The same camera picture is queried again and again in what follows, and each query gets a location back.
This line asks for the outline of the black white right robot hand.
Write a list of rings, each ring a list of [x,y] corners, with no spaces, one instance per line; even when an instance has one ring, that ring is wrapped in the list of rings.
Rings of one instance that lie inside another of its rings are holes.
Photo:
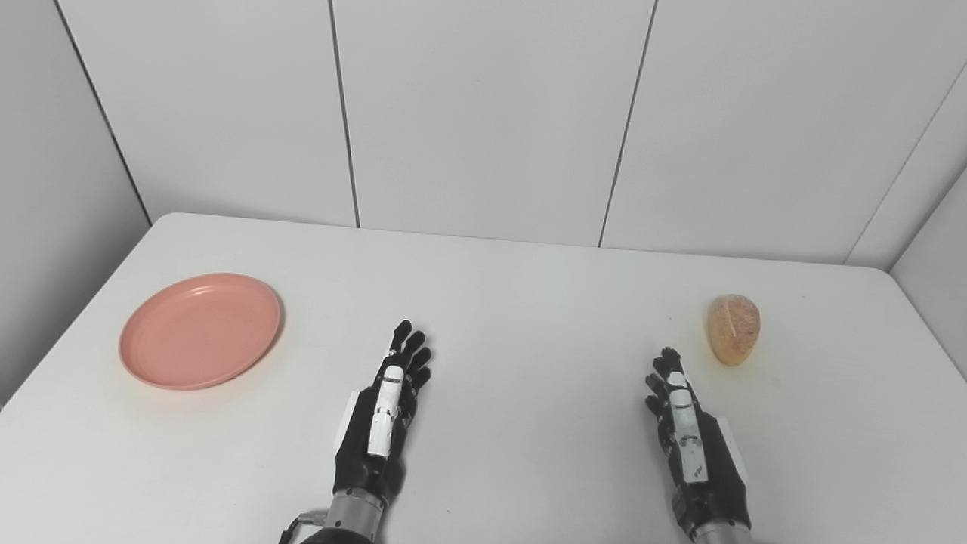
[[[676,349],[646,376],[645,403],[674,486],[672,510],[691,543],[752,543],[746,469],[728,421],[704,410]]]

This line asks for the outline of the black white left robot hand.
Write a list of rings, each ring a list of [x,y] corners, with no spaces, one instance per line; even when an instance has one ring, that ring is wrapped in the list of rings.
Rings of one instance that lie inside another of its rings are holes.
[[[410,320],[397,324],[372,384],[350,403],[332,492],[359,489],[385,505],[400,495],[406,475],[402,450],[420,390],[431,379],[432,351],[425,342]]]

